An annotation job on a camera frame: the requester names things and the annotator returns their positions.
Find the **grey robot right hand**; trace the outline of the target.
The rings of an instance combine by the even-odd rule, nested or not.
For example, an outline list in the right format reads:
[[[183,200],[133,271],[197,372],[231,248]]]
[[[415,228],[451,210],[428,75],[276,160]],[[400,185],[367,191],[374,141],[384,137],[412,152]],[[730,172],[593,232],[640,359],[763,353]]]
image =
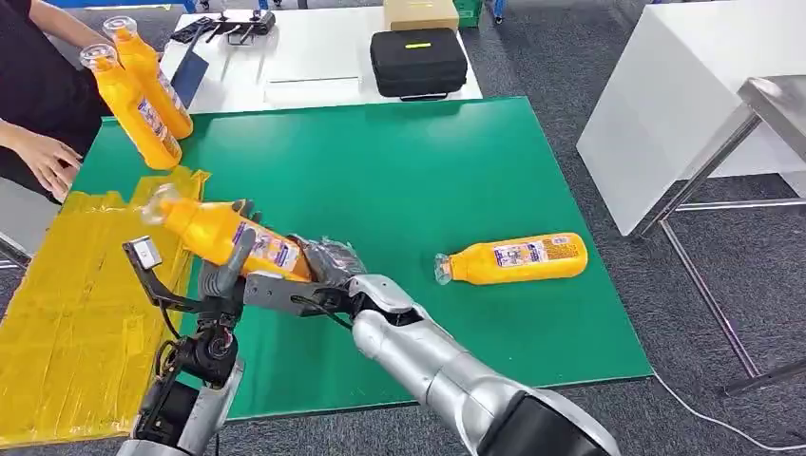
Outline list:
[[[312,294],[320,290],[341,291],[352,277],[367,273],[364,263],[349,242],[328,237],[306,239],[298,235],[291,235],[290,239],[300,247],[313,276],[309,282],[287,281],[287,286],[294,292]]]

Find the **person's right hand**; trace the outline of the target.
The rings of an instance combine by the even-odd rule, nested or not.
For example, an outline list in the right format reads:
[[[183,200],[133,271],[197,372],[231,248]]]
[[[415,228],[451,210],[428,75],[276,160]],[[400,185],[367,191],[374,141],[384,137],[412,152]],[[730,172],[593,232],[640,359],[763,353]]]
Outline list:
[[[43,187],[63,203],[81,168],[81,156],[63,142],[32,132],[22,133],[13,150]]]

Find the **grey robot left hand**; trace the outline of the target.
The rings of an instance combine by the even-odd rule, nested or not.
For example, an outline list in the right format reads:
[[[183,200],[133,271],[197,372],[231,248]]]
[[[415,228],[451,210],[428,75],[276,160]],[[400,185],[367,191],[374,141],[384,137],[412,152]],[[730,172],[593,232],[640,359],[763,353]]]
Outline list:
[[[254,245],[254,240],[237,241],[229,257],[222,265],[205,260],[198,275],[200,298],[231,297],[247,257],[246,248]]]

